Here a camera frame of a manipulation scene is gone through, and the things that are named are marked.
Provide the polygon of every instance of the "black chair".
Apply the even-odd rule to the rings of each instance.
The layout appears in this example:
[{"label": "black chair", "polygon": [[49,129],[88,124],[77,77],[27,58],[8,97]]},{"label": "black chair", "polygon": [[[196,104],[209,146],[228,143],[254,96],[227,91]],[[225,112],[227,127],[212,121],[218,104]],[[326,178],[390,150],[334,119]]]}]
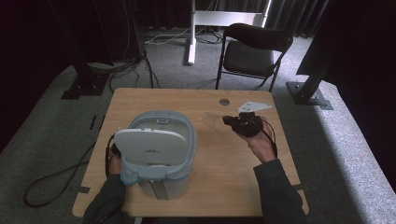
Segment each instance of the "black chair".
[{"label": "black chair", "polygon": [[[226,48],[227,37],[230,41]],[[274,87],[280,62],[293,42],[292,34],[286,31],[269,30],[243,23],[227,27],[222,38],[216,90],[219,88],[221,74],[263,79],[274,75],[269,91]],[[280,55],[274,63],[274,51]]]}]

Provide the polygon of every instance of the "chair seat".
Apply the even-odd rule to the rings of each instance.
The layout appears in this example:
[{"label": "chair seat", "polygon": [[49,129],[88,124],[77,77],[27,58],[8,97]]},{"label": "chair seat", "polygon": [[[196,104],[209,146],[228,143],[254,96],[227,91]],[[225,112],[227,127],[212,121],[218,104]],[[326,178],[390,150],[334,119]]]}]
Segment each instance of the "chair seat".
[{"label": "chair seat", "polygon": [[269,77],[274,73],[274,53],[271,50],[254,49],[239,41],[231,41],[225,52],[224,68],[230,72],[249,73]]}]

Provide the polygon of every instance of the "chair backrest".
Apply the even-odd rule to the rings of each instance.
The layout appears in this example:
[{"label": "chair backrest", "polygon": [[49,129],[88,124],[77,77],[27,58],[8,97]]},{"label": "chair backrest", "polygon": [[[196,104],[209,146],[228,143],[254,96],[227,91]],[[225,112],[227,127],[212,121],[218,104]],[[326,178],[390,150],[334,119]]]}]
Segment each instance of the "chair backrest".
[{"label": "chair backrest", "polygon": [[244,23],[234,23],[223,34],[223,44],[227,36],[232,37],[254,49],[270,49],[285,53],[293,43],[289,32],[270,30]]}]

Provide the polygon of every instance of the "gray carpet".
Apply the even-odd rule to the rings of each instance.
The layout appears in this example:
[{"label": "gray carpet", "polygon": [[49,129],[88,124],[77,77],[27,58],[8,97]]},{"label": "gray carpet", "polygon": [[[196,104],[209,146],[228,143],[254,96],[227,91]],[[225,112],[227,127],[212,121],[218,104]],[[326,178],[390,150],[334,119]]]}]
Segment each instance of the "gray carpet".
[{"label": "gray carpet", "polygon": [[[396,223],[396,196],[336,87],[326,82],[320,84],[320,90],[331,101],[334,110],[295,105],[292,101],[286,82],[306,80],[306,76],[295,74],[311,40],[294,39],[273,89],[297,171],[306,186],[309,221]],[[187,65],[188,43],[186,39],[175,39],[163,45],[146,45],[148,59],[161,87],[214,89],[220,45],[198,42],[196,61],[190,66]],[[145,63],[137,67],[136,73],[117,77],[120,75],[117,74],[112,81],[114,89],[150,87],[149,70]],[[85,166],[78,170],[71,185],[54,203],[32,208],[26,206],[22,199],[24,190],[34,180],[77,163],[100,132],[112,92],[106,87],[101,96],[61,100],[75,76],[75,71],[69,67],[56,77],[30,117],[0,154],[0,223],[81,221],[72,215],[72,207]],[[264,87],[258,89],[260,80],[225,75],[219,88],[266,91],[270,82],[268,80]],[[70,175],[71,172],[68,172],[41,183],[32,189],[29,199],[34,203],[46,201],[62,189]]]}]

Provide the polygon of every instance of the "table top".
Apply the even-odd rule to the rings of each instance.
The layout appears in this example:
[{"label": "table top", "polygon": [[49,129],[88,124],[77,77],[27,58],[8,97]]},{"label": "table top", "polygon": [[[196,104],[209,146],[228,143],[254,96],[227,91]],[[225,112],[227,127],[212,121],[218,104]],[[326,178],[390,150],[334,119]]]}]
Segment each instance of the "table top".
[{"label": "table top", "polygon": [[[230,103],[222,105],[220,100]],[[135,117],[149,110],[175,110],[186,115],[198,135],[198,148],[186,193],[170,201],[147,196],[139,185],[127,187],[122,208],[132,217],[260,217],[260,193],[253,167],[260,164],[247,143],[231,128],[215,132],[203,123],[203,114],[237,116],[246,101],[273,107],[257,111],[267,117],[276,133],[278,157],[292,185],[300,184],[286,136],[272,95],[267,91],[117,89],[81,186],[89,189],[76,198],[73,214],[82,217],[85,209],[106,181],[105,153],[109,137],[119,128],[128,128]],[[308,205],[302,190],[303,209]]]}]

